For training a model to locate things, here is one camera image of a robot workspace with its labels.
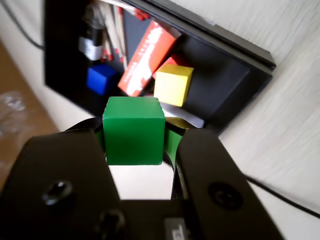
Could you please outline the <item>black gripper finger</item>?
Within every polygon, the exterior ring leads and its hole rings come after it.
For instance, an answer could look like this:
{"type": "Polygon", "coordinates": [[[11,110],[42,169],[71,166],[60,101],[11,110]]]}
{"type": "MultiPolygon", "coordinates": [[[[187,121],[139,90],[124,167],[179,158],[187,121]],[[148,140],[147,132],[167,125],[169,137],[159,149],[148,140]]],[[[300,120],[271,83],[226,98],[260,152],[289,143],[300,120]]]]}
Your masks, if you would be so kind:
{"type": "Polygon", "coordinates": [[[281,232],[216,134],[179,117],[165,120],[172,191],[192,240],[281,240],[281,232]]]}
{"type": "Polygon", "coordinates": [[[3,240],[122,240],[124,217],[89,129],[30,138],[0,194],[3,240]]]}

